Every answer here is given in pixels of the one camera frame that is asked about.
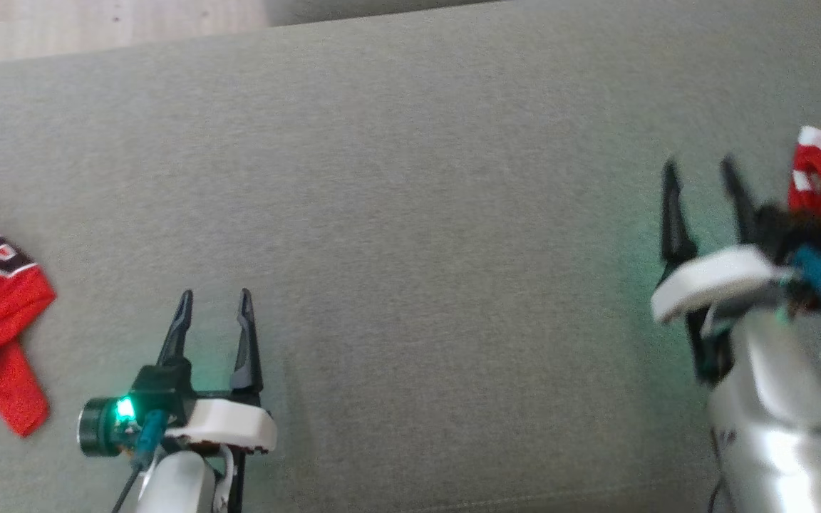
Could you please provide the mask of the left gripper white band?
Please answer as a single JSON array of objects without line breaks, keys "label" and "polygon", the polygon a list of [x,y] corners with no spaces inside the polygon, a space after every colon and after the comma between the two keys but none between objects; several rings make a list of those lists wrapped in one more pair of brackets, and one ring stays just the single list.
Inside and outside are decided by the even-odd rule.
[{"label": "left gripper white band", "polygon": [[164,338],[157,365],[143,366],[131,386],[135,413],[143,419],[151,411],[169,413],[160,446],[170,454],[193,450],[215,454],[220,445],[251,454],[266,454],[277,445],[277,427],[261,406],[264,389],[253,296],[243,288],[237,309],[240,336],[230,390],[197,392],[192,364],[185,355],[191,328],[192,289],[180,296]]}]

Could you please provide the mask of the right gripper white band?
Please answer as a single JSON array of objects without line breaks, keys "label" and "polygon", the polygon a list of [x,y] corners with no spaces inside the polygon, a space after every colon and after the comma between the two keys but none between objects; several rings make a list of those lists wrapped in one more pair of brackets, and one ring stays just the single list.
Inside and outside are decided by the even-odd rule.
[{"label": "right gripper white band", "polygon": [[[733,205],[738,241],[756,244],[756,205],[732,155],[721,160],[721,179]],[[651,296],[655,323],[682,319],[693,374],[701,384],[716,385],[745,366],[755,385],[780,385],[792,363],[778,335],[791,318],[790,276],[754,246],[697,257],[680,196],[676,160],[669,158],[662,175],[661,258],[670,270]]]}]

